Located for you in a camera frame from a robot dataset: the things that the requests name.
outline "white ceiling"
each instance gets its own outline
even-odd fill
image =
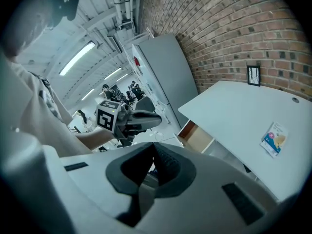
[[[134,0],[134,17],[139,0]],[[125,17],[124,4],[121,6]],[[59,99],[70,109],[91,90],[100,93],[102,85],[115,84],[116,80],[132,71],[125,54],[119,54],[107,39],[109,31],[116,29],[116,9],[113,0],[80,0],[76,18],[63,18],[52,31],[45,32],[18,58],[23,66],[49,79]],[[124,39],[133,37],[131,29],[124,29]],[[60,70],[86,45],[93,41],[97,46],[84,55],[65,76]],[[104,81],[117,68],[122,71]]]

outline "person's arm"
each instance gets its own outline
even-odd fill
[[[75,136],[90,150],[93,150],[115,138],[113,134],[104,129],[98,129],[91,133],[75,134]]]

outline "refrigerator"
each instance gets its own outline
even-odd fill
[[[132,52],[136,67],[165,108],[168,120],[177,127],[175,132],[181,130],[188,119],[178,108],[195,98],[198,91],[175,36],[167,34],[133,44]]]

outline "framed picture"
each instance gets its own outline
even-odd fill
[[[247,83],[260,86],[260,66],[247,66]]]

